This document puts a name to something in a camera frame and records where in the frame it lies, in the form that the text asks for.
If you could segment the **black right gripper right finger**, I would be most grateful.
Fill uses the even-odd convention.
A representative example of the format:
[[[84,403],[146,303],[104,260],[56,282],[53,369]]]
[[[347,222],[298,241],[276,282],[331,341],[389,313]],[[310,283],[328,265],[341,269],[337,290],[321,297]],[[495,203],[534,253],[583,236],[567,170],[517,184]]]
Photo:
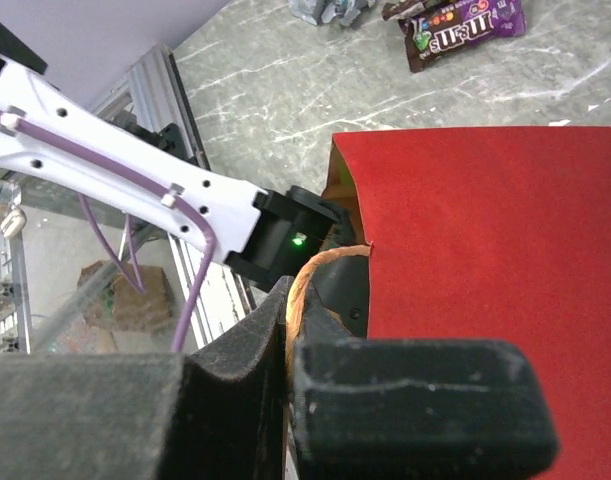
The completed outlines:
[[[536,373],[514,345],[357,337],[315,290],[292,391],[303,479],[531,479],[560,449]]]

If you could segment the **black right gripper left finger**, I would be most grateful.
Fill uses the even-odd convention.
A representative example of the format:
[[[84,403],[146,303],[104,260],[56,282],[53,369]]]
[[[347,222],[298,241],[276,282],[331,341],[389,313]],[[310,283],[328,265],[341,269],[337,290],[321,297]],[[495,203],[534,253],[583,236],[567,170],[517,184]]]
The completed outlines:
[[[0,479],[280,479],[279,280],[193,354],[0,354]]]

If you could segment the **red paper bag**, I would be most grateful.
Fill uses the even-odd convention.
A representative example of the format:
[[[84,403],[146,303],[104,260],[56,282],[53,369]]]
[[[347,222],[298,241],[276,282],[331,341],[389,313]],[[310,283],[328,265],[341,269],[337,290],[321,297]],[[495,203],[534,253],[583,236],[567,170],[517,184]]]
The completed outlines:
[[[559,438],[531,479],[611,479],[611,127],[337,133],[329,193],[370,245],[365,338],[491,339]]]

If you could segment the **purple M&M's packet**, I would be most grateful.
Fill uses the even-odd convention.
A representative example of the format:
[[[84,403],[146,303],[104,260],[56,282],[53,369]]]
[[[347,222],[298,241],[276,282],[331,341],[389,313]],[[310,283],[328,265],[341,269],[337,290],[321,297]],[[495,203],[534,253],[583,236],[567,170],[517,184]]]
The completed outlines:
[[[382,18],[398,22],[413,73],[452,52],[526,30],[520,0],[394,1],[383,6]]]

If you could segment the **clear blue snack packet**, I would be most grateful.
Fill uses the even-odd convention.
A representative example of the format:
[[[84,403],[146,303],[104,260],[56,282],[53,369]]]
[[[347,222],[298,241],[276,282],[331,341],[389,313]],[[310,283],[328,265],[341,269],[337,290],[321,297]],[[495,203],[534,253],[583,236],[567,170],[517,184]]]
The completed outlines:
[[[371,9],[375,0],[289,0],[290,13],[310,25],[320,26],[334,20],[348,27],[363,11]]]

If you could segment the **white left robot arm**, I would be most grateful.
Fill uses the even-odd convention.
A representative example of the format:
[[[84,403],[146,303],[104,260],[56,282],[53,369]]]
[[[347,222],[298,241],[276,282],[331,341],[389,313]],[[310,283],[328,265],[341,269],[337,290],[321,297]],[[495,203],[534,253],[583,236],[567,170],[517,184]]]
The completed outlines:
[[[0,22],[0,168],[75,191],[164,230],[202,254],[173,340],[185,341],[211,264],[269,290],[296,276],[335,234],[338,250],[365,256],[346,209],[307,190],[286,193],[197,166],[180,144],[135,123],[118,126],[63,95],[45,61]]]

